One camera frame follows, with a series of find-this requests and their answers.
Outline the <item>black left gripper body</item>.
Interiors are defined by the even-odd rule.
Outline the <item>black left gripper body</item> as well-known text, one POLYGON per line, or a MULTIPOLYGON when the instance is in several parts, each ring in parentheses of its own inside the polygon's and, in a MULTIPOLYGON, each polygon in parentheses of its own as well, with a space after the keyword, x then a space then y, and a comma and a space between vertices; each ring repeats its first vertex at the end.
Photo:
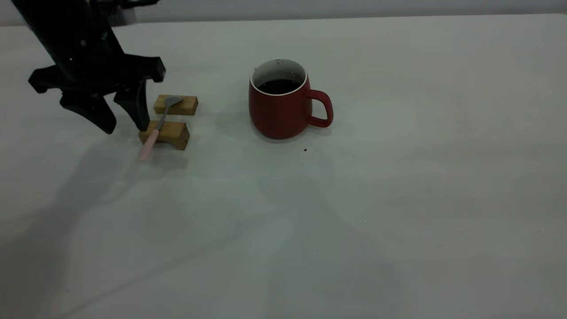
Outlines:
POLYGON ((166 69, 160 57, 126 54, 113 31, 43 42, 55 65, 36 69, 28 79, 37 93, 48 89, 109 93, 112 88, 151 79, 160 83, 166 69))

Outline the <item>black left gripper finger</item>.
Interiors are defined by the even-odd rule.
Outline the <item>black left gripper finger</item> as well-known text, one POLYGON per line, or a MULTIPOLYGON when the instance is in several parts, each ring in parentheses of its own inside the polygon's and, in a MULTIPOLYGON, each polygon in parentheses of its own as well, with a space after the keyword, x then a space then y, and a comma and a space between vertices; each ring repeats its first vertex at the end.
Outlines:
POLYGON ((108 135, 111 135, 115 130, 116 117, 103 97, 63 91, 59 103, 64 109, 91 121, 108 135))
POLYGON ((114 102, 120 105, 139 131, 146 131, 150 123, 146 99, 146 81, 127 84, 116 92, 114 102))

